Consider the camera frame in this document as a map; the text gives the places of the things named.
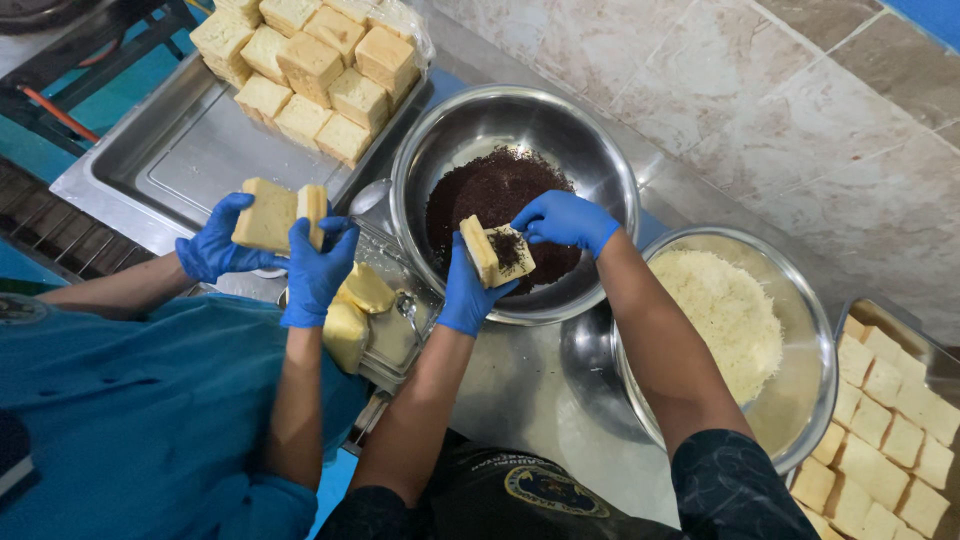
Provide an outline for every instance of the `grated cheese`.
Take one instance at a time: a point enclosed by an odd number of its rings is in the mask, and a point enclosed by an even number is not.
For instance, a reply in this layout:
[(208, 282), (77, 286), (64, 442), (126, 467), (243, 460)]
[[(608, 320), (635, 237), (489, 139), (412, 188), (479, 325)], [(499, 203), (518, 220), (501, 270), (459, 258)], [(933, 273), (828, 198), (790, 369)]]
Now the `grated cheese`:
[(773, 299), (749, 273), (713, 253), (663, 253), (650, 269), (707, 342), (737, 404), (753, 400), (783, 357)]

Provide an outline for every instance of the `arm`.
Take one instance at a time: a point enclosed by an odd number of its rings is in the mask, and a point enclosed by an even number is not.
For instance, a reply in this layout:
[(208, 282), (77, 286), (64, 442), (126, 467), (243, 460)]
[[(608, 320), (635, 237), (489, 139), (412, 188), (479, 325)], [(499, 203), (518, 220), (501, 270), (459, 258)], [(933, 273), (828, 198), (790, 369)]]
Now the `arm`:
[(513, 280), (485, 290), (467, 259), (466, 248), (460, 233), (454, 233), (444, 310), (413, 374), (373, 428), (350, 491), (384, 486), (413, 508), (433, 474), (480, 325), (493, 303), (517, 286)]
[[(569, 219), (576, 215), (578, 219)], [(754, 438), (707, 344), (605, 210), (570, 193), (544, 193), (511, 224), (533, 243), (588, 249), (643, 397), (673, 458), (690, 435), (725, 429)]]
[(290, 302), (280, 319), (290, 330), (264, 461), (268, 472), (312, 491), (324, 467), (320, 366), (326, 312), (353, 267), (359, 239), (359, 229), (347, 218), (330, 217), (318, 225), (326, 232), (320, 252), (310, 244), (307, 219), (290, 229)]
[(216, 283), (227, 272), (270, 266), (286, 268), (286, 258), (238, 246), (230, 240), (240, 210), (252, 204), (252, 195), (231, 193), (217, 204), (204, 228), (192, 239), (177, 239), (175, 253), (37, 298), (61, 309), (129, 320), (162, 306), (197, 282)]

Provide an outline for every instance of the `orange hose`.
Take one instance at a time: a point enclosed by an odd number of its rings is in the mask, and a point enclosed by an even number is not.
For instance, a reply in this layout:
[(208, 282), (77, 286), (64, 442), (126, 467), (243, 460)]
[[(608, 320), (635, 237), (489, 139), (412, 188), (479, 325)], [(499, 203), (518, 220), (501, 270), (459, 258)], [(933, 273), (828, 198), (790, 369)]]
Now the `orange hose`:
[(41, 107), (43, 107), (44, 109), (47, 109), (51, 114), (56, 116), (56, 118), (60, 122), (63, 122), (64, 124), (66, 124), (66, 127), (77, 132), (86, 140), (89, 140), (90, 142), (93, 142), (93, 143), (97, 143), (100, 141), (100, 137), (98, 137), (97, 134), (91, 132), (89, 129), (85, 128), (83, 124), (74, 120), (73, 116), (70, 116), (66, 112), (63, 112), (62, 110), (58, 109), (56, 105), (50, 102), (50, 100), (41, 96), (39, 93), (34, 91), (29, 86), (18, 86), (18, 88), (21, 91), (23, 91), (23, 93), (27, 94), (30, 97), (30, 99), (36, 101), (37, 103), (40, 104)]

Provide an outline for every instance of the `blue shirt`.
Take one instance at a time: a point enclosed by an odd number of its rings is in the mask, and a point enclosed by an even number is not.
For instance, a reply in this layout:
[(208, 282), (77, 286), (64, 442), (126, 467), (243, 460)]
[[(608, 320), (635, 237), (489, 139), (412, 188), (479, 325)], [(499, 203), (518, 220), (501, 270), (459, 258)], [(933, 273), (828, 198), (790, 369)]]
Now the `blue shirt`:
[[(315, 494), (258, 472), (279, 317), (206, 295), (118, 322), (0, 295), (0, 408), (27, 425), (41, 475), (0, 514), (0, 537), (301, 540)], [(335, 455), (366, 384), (324, 353), (322, 386)]]

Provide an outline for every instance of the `stainless steel tray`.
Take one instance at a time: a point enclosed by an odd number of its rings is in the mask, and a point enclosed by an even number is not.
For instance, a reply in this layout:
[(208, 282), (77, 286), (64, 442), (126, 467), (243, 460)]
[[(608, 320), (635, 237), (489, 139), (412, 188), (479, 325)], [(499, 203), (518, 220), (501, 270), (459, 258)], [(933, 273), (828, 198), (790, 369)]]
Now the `stainless steel tray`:
[[(902, 307), (888, 302), (869, 298), (855, 298), (847, 302), (836, 337), (840, 338), (847, 314), (865, 325), (879, 327), (883, 333), (900, 343), (903, 349), (917, 360), (926, 364), (926, 385), (942, 396), (948, 403), (960, 407), (960, 361), (949, 355), (936, 340), (907, 321), (908, 313), (903, 316), (894, 313), (905, 312)], [(960, 436), (953, 440), (950, 449), (960, 453)], [(960, 458), (953, 460), (947, 477), (947, 489), (941, 494), (950, 501), (950, 507), (933, 536), (934, 540), (955, 540), (960, 537)]]
[(359, 189), (353, 185), (368, 165), (392, 156), (396, 144), (384, 142), (401, 138), (432, 94), (429, 77), (421, 78), (350, 170), (250, 120), (233, 101), (236, 90), (195, 52), (94, 146), (85, 173), (145, 218), (183, 234), (199, 230), (224, 195), (254, 176), (293, 190), (326, 185), (338, 208)]

